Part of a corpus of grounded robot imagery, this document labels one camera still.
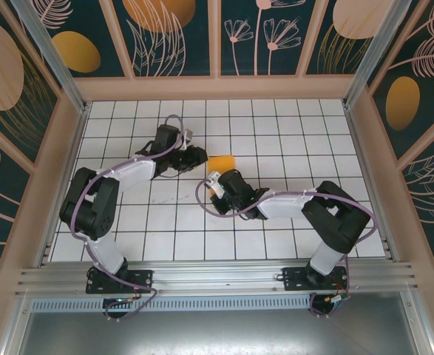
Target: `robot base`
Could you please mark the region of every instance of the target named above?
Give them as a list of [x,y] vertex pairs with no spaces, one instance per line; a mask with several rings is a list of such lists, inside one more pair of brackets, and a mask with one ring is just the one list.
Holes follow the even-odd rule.
[[[152,286],[152,270],[129,270],[123,280],[140,286]],[[150,291],[139,290],[142,294]],[[105,273],[95,267],[91,267],[87,272],[86,294],[133,294],[133,288],[122,285],[110,279]]]
[[336,291],[336,283],[343,288],[347,287],[347,270],[344,266],[335,266],[332,272],[323,277],[317,285],[307,278],[306,267],[284,268],[277,279],[284,282],[286,291]]

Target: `robotic arm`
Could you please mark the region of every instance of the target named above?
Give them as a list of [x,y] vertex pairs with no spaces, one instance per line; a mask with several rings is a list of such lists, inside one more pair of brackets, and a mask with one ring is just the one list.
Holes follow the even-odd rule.
[[[178,128],[161,124],[157,128],[155,139],[136,152],[135,157],[155,156],[165,152],[175,144],[179,135]],[[129,280],[126,259],[116,248],[110,232],[115,219],[118,196],[136,183],[156,178],[168,168],[173,168],[180,174],[205,163],[208,159],[205,150],[189,146],[191,138],[192,132],[186,130],[180,147],[170,153],[151,160],[137,159],[134,163],[113,169],[92,185],[87,192],[89,199],[84,200],[80,205],[75,220],[75,233],[84,240],[87,250],[92,254],[92,258],[98,261],[98,265],[117,278]],[[59,214],[61,220],[69,227],[74,209],[85,187],[91,179],[104,171],[81,168],[75,173]],[[104,280],[107,279],[100,270],[92,269],[96,275],[103,276]]]
[[[370,215],[354,206],[356,201],[331,181],[295,195],[270,189],[255,190],[243,180],[240,172],[230,170],[222,175],[212,172],[205,184],[214,191],[211,202],[221,215],[231,210],[247,210],[244,215],[248,219],[307,218],[322,238],[305,268],[306,279],[314,287],[322,285],[343,255],[350,253],[370,221]],[[337,210],[333,214],[330,209],[334,208]]]

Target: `white grid floor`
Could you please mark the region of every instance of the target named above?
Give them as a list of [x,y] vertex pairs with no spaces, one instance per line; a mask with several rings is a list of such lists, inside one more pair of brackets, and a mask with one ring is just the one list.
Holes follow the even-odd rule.
[[[184,127],[194,133],[192,144],[205,147],[208,156],[233,155],[254,188],[301,191],[332,180],[371,209],[340,100],[94,102],[75,170],[108,168],[127,159],[172,113],[182,115]],[[205,214],[194,197],[205,176],[206,166],[200,166],[175,178],[139,183],[119,197],[112,231],[129,261],[292,259],[315,252],[321,239],[306,220]],[[204,190],[201,198],[209,203]],[[358,244],[350,257],[385,257],[379,234]],[[61,223],[48,260],[90,258]]]

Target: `purple cable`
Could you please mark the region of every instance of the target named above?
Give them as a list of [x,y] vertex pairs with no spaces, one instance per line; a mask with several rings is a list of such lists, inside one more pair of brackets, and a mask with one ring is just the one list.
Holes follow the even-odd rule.
[[[368,238],[369,236],[371,236],[377,229],[378,229],[378,220],[376,219],[376,216],[374,215],[374,213],[372,213],[372,211],[370,211],[369,209],[367,209],[366,207],[364,207],[362,204],[350,200],[348,198],[345,197],[341,197],[341,196],[336,196],[336,195],[330,195],[330,194],[322,194],[321,192],[311,192],[311,191],[304,191],[304,192],[298,192],[298,191],[280,191],[280,192],[273,192],[272,195],[268,195],[264,198],[262,198],[261,200],[258,200],[255,203],[252,203],[250,206],[246,207],[245,209],[242,209],[241,211],[237,212],[237,213],[233,213],[233,214],[218,214],[216,212],[211,211],[210,209],[207,209],[205,204],[201,201],[200,197],[199,197],[199,189],[200,187],[207,182],[207,180],[202,180],[197,184],[197,187],[195,188],[195,198],[197,200],[197,203],[199,204],[200,207],[202,207],[202,209],[211,214],[212,216],[215,217],[220,217],[220,218],[233,218],[233,217],[238,217],[241,214],[244,214],[248,211],[250,211],[251,209],[253,209],[254,207],[260,205],[262,202],[269,200],[273,197],[276,196],[314,196],[314,197],[323,197],[323,198],[330,198],[333,200],[338,200],[341,201],[343,203],[348,203],[354,207],[356,207],[357,209],[361,209],[364,213],[366,213],[368,216],[370,216],[371,220],[373,220],[373,227],[371,228],[371,230],[366,233],[365,235],[363,235],[362,237],[360,237],[357,241],[356,244],[358,244],[359,242],[362,242],[363,240],[365,240],[366,238]],[[348,256],[344,255],[340,261],[345,261],[345,265],[346,265],[346,270],[347,270],[347,288],[346,290],[348,291],[348,289],[350,288],[350,274],[348,271]],[[323,315],[322,312],[317,311],[315,308],[313,308],[312,303],[313,303],[313,299],[315,298],[316,294],[311,294],[311,299],[310,299],[310,303],[309,303],[309,311],[313,314],[313,315]]]
[[[98,261],[98,259],[97,259],[97,258],[93,255],[93,253],[90,251],[90,247],[89,247],[89,245],[88,245],[88,241],[87,241],[87,239],[86,239],[85,237],[82,237],[82,236],[77,235],[77,234],[75,233],[75,221],[77,220],[78,210],[80,209],[80,207],[81,207],[83,201],[85,200],[85,197],[86,197],[86,195],[87,195],[87,192],[92,188],[93,184],[96,183],[96,182],[97,182],[100,178],[102,178],[104,175],[109,174],[109,173],[112,172],[113,170],[116,170],[116,169],[119,169],[119,168],[123,168],[123,167],[128,166],[128,165],[131,165],[131,164],[133,164],[133,163],[137,163],[138,161],[143,161],[143,160],[152,160],[152,159],[155,159],[155,158],[163,157],[164,155],[166,155],[166,154],[170,153],[172,150],[174,150],[174,148],[175,148],[175,147],[176,147],[176,146],[177,146],[177,145],[182,141],[182,139],[183,139],[183,135],[184,135],[184,127],[183,127],[183,121],[182,121],[182,118],[179,117],[179,116],[177,116],[177,115],[170,115],[170,116],[168,116],[168,117],[166,118],[166,120],[164,121],[164,123],[167,124],[167,121],[168,121],[170,118],[176,118],[176,119],[179,120],[179,123],[180,123],[180,131],[179,131],[179,135],[177,136],[177,139],[176,139],[175,143],[172,144],[171,147],[169,147],[169,148],[166,149],[165,151],[163,151],[163,152],[161,152],[161,153],[158,153],[158,154],[156,154],[156,155],[140,156],[140,157],[135,157],[135,158],[128,159],[128,160],[124,161],[123,163],[119,163],[119,164],[113,166],[112,168],[107,169],[107,170],[105,170],[105,171],[103,171],[103,172],[97,174],[97,175],[94,176],[94,178],[91,179],[91,181],[90,181],[90,182],[85,186],[85,189],[82,191],[82,194],[80,195],[80,197],[79,197],[78,200],[77,200],[77,204],[75,205],[74,212],[72,213],[72,218],[71,218],[71,221],[70,221],[70,231],[71,231],[71,234],[72,234],[72,236],[73,236],[75,239],[79,239],[79,240],[81,240],[82,242],[85,243],[86,250],[87,250],[87,252],[89,253],[90,258],[91,258],[92,261],[94,262],[96,268],[98,268],[100,271],[102,271],[103,273],[105,273],[108,277],[110,277],[110,278],[113,279],[114,281],[116,281],[116,282],[118,282],[118,283],[121,283],[122,285],[125,285],[125,286],[133,287],[134,290],[138,289],[138,290],[144,290],[144,291],[152,291],[152,292],[154,292],[153,295],[152,295],[149,299],[147,299],[147,300],[146,300],[146,301],[145,301],[145,302],[144,302],[144,303],[143,303],[139,308],[137,308],[137,309],[136,309],[135,311],[133,311],[133,312],[129,312],[129,313],[125,314],[125,315],[124,315],[123,317],[121,317],[121,318],[118,318],[118,319],[116,320],[117,322],[119,322],[120,320],[126,320],[126,319],[128,319],[128,318],[131,318],[131,317],[133,317],[136,313],[138,313],[138,312],[141,311],[143,308],[145,308],[145,307],[148,305],[148,303],[151,302],[151,301],[156,297],[156,295],[157,295],[157,290],[156,290],[155,288],[153,288],[153,287],[146,287],[146,286],[141,286],[141,285],[135,285],[134,283],[129,283],[129,282],[125,281],[125,280],[120,279],[119,277],[116,277],[114,274],[112,274],[111,272],[109,272],[108,270],[106,270],[106,268],[105,268],[103,265],[100,264],[100,262]],[[106,309],[105,309],[105,315],[106,315],[106,317],[108,318],[108,320],[111,319],[111,317],[110,317],[109,314],[108,314],[108,310],[109,310],[111,307],[113,307],[114,305],[125,304],[125,303],[130,303],[130,302],[133,302],[133,301],[126,300],[126,301],[114,302],[114,303],[111,303],[110,305],[108,305],[108,307],[106,307]]]

